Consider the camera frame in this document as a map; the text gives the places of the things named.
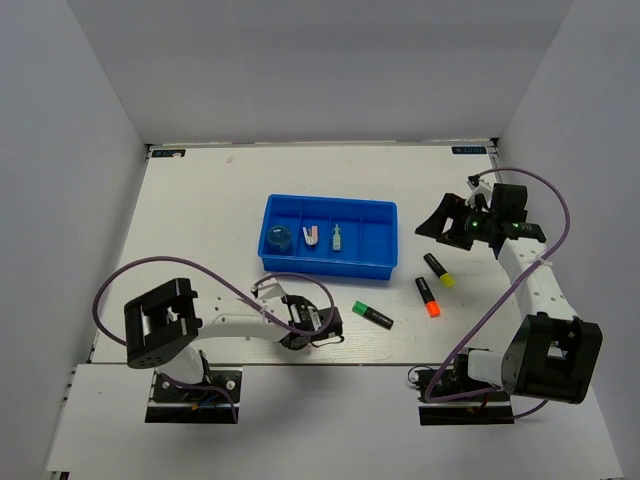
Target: small bottle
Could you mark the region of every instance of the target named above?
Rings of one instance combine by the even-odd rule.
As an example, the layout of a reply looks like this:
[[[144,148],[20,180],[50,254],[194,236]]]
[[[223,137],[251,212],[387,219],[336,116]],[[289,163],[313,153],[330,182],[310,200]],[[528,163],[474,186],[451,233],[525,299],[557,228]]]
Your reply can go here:
[[[342,237],[340,236],[340,227],[336,223],[336,226],[333,227],[333,251],[339,252],[342,249]]]

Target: wire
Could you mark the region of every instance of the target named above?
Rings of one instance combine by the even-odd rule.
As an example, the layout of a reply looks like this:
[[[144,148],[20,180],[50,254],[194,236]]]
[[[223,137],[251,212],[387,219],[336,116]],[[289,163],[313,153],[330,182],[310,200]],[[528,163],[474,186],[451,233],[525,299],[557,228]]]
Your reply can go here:
[[[476,410],[477,412],[480,412],[482,410],[484,410],[487,406],[487,404],[489,403],[489,395],[488,393],[486,393],[484,395],[484,400],[482,401],[482,403],[480,404],[480,406],[478,407],[478,409]]]
[[[416,368],[426,368],[431,371],[434,370],[434,368],[430,367],[429,365],[416,365],[415,367],[411,367],[407,372],[407,382],[409,382],[411,385],[416,385],[418,383],[418,382],[411,381],[411,372],[413,372]]]
[[[533,407],[531,410],[527,410],[526,412],[518,413],[518,414],[513,415],[511,417],[504,417],[504,418],[501,418],[500,420],[518,420],[520,418],[528,417],[532,413],[536,413],[538,410],[540,410],[542,407],[544,407],[547,403],[549,403],[549,400],[543,400],[538,405]]]
[[[489,170],[485,170],[483,172],[478,173],[477,176],[478,177],[482,177],[483,175],[487,175],[488,173],[501,172],[501,171],[510,171],[510,172],[522,173],[524,175],[528,175],[530,177],[533,177],[536,180],[539,180],[540,182],[544,183],[547,187],[549,187],[553,191],[553,193],[556,195],[556,197],[560,201],[560,205],[562,206],[562,210],[564,212],[564,221],[565,221],[564,230],[562,231],[562,234],[560,235],[560,238],[558,239],[558,241],[556,243],[554,243],[551,248],[546,250],[540,256],[540,259],[535,260],[524,272],[522,272],[520,274],[520,276],[518,276],[518,278],[516,278],[516,280],[507,289],[507,291],[496,301],[496,303],[489,309],[489,311],[487,311],[487,313],[484,314],[484,316],[469,331],[469,333],[467,333],[464,336],[464,338],[462,340],[460,340],[460,342],[458,342],[458,344],[453,348],[453,350],[451,350],[451,353],[449,353],[449,355],[447,355],[447,357],[445,358],[444,362],[442,362],[442,364],[440,365],[440,368],[438,368],[438,371],[433,376],[433,378],[429,382],[429,385],[427,386],[427,389],[426,389],[426,392],[425,392],[425,395],[424,395],[424,398],[425,398],[425,400],[427,402],[450,402],[452,400],[459,400],[459,399],[462,399],[462,398],[475,397],[476,395],[481,395],[481,394],[486,394],[486,393],[493,393],[493,392],[497,392],[497,391],[501,390],[500,387],[488,387],[488,388],[480,388],[478,390],[473,390],[471,392],[456,393],[456,394],[453,394],[453,395],[446,395],[446,396],[442,396],[442,397],[432,397],[431,396],[431,393],[433,392],[433,389],[435,388],[435,386],[438,384],[438,382],[442,378],[442,375],[444,374],[447,366],[449,366],[449,364],[451,364],[451,362],[453,362],[455,357],[458,355],[458,352],[460,352],[460,350],[467,343],[469,343],[469,341],[475,336],[475,334],[478,333],[478,331],[482,327],[484,327],[484,325],[489,321],[489,319],[493,316],[493,314],[496,313],[496,311],[504,304],[504,302],[507,301],[507,299],[513,294],[513,292],[515,292],[517,290],[517,288],[520,286],[520,284],[529,275],[531,275],[533,273],[533,271],[542,264],[543,261],[547,260],[551,255],[553,255],[556,252],[556,250],[558,250],[558,248],[560,248],[560,246],[566,240],[567,235],[569,235],[569,229],[571,228],[571,215],[569,213],[569,207],[568,207],[567,202],[565,201],[564,197],[560,193],[560,191],[551,182],[549,182],[547,179],[541,177],[540,175],[538,175],[536,173],[530,172],[529,170],[524,170],[522,168],[515,168],[515,167],[491,168]],[[519,416],[515,416],[514,418],[522,418],[524,416],[530,415],[531,413],[535,413],[538,410],[540,410],[540,408],[544,407],[544,405],[546,405],[546,403],[542,402],[535,409],[531,409],[530,411],[524,412],[524,413],[520,414]]]
[[[180,257],[170,257],[170,256],[145,257],[145,258],[141,258],[141,259],[138,259],[138,260],[134,260],[133,262],[127,263],[126,265],[120,267],[115,272],[113,272],[111,275],[109,275],[109,277],[107,277],[107,279],[102,283],[102,285],[100,285],[100,288],[98,288],[98,291],[96,292],[96,295],[93,298],[93,304],[91,305],[91,316],[93,317],[93,321],[95,322],[96,327],[98,327],[98,330],[100,330],[102,333],[104,333],[111,340],[113,340],[114,342],[116,342],[116,343],[118,343],[118,344],[120,344],[122,346],[126,347],[127,346],[127,342],[124,341],[123,339],[121,339],[120,337],[118,337],[117,335],[114,335],[113,333],[111,333],[107,329],[107,327],[104,326],[102,321],[100,320],[100,316],[98,315],[98,307],[100,305],[100,300],[101,300],[102,296],[104,295],[104,292],[109,287],[109,285],[111,285],[111,283],[116,278],[118,278],[120,275],[122,275],[124,272],[126,272],[127,270],[131,270],[132,268],[137,267],[139,265],[144,265],[146,263],[154,263],[154,262],[180,263],[182,265],[187,265],[188,267],[192,267],[192,268],[195,268],[196,270],[199,270],[200,272],[202,272],[205,275],[213,278],[214,280],[218,281],[223,286],[225,286],[226,288],[231,290],[233,293],[235,293],[242,300],[242,302],[247,304],[249,307],[253,308],[255,311],[260,312],[261,314],[264,314],[264,316],[266,318],[268,318],[269,320],[271,320],[273,323],[275,323],[275,324],[281,326],[282,328],[284,328],[285,330],[288,330],[289,332],[295,333],[297,335],[301,335],[301,336],[305,336],[305,337],[312,337],[312,336],[321,334],[322,332],[324,332],[329,327],[329,325],[331,325],[331,322],[333,321],[333,317],[334,317],[335,312],[336,312],[335,301],[333,300],[333,296],[331,295],[331,292],[329,292],[329,289],[324,284],[319,282],[318,280],[315,280],[315,279],[313,279],[311,277],[308,277],[306,275],[300,275],[300,274],[297,274],[297,273],[271,273],[271,274],[261,278],[257,282],[255,282],[253,284],[253,286],[254,287],[258,287],[262,283],[266,282],[267,280],[271,280],[272,278],[301,278],[303,280],[307,280],[307,281],[309,281],[311,283],[314,283],[315,285],[320,287],[324,291],[324,293],[326,293],[327,298],[329,299],[329,315],[327,316],[327,320],[320,326],[320,328],[318,330],[316,330],[314,332],[309,332],[307,330],[300,330],[300,329],[297,329],[297,328],[289,326],[289,324],[287,324],[283,320],[280,320],[278,317],[273,315],[271,312],[269,312],[267,310],[264,310],[263,306],[260,305],[259,303],[255,302],[251,297],[249,297],[244,292],[242,292],[241,290],[239,290],[238,288],[233,286],[231,283],[229,283],[227,280],[222,278],[220,275],[218,275],[214,271],[209,270],[208,268],[200,265],[199,263],[192,262],[191,260],[187,260],[186,258],[180,258]],[[213,385],[193,385],[191,383],[184,383],[184,382],[180,382],[178,380],[174,380],[173,378],[169,377],[165,373],[163,373],[162,375],[167,379],[167,381],[170,384],[172,384],[172,385],[174,385],[176,387],[179,387],[179,388],[185,388],[185,389],[190,389],[190,390],[209,390],[209,391],[213,391],[213,392],[217,392],[217,393],[221,394],[229,402],[229,405],[231,406],[231,414],[233,415],[234,422],[238,423],[238,414],[237,414],[236,409],[234,407],[233,400],[231,399],[231,397],[229,396],[229,394],[225,390],[223,390],[221,388],[218,388],[218,387],[214,387]]]
[[[211,396],[209,396],[209,397],[205,398],[204,400],[202,400],[202,401],[200,401],[200,402],[198,402],[198,403],[194,404],[191,408],[192,408],[193,410],[197,410],[197,409],[198,409],[198,408],[200,408],[200,407],[204,407],[204,406],[206,406],[206,405],[209,405],[210,403],[213,403],[213,401],[214,401],[216,398],[218,398],[218,395],[214,393],[213,395],[211,395]]]

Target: white platform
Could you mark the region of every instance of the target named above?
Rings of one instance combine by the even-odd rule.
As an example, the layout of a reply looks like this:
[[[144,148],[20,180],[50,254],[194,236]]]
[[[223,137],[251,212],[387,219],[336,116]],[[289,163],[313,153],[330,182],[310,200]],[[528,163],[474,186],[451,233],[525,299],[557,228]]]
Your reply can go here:
[[[421,427],[405,376],[405,367],[245,367],[238,425],[171,425],[144,423],[151,371],[81,365],[47,469],[72,480],[621,476],[591,393],[515,425]]]
[[[399,262],[389,282],[326,277],[344,320],[346,341],[289,352],[261,340],[197,342],[211,363],[417,364],[440,362],[509,286],[486,245],[471,252],[414,234],[447,192],[467,195],[466,178],[491,167],[487,155],[453,155],[449,146],[253,146],[190,148],[183,158],[151,158],[121,264],[151,255],[201,262],[248,290],[265,272],[257,256],[267,197],[272,193],[390,200],[398,205]],[[454,275],[446,289],[424,263],[433,252]],[[200,298],[226,296],[199,272],[171,264],[145,265],[116,281],[103,319],[124,337],[124,304],[177,276],[192,279]],[[442,308],[430,319],[414,284],[425,276]],[[315,287],[284,282],[290,293],[326,306]],[[360,300],[395,320],[384,330],[351,313]],[[504,349],[520,324],[512,299],[472,345]],[[125,361],[125,349],[99,337],[93,361]]]

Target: black label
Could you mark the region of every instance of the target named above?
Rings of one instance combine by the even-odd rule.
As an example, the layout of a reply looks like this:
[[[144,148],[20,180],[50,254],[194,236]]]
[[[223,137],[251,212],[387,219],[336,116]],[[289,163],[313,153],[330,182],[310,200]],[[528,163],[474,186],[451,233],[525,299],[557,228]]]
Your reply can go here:
[[[451,147],[454,155],[484,155],[487,153],[485,147]]]
[[[169,158],[169,157],[184,157],[187,151],[182,150],[154,150],[151,152],[151,158]]]

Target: blue tray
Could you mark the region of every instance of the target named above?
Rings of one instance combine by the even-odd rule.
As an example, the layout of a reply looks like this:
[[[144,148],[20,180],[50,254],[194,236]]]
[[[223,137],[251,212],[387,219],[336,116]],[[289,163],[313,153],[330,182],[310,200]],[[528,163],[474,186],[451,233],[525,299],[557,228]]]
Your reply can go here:
[[[332,250],[332,229],[340,226],[342,249]],[[302,227],[318,226],[318,245],[308,249]],[[267,232],[291,231],[286,253],[275,251]],[[307,272],[388,280],[398,264],[398,210],[395,203],[348,198],[271,195],[262,221],[258,256],[272,272]]]

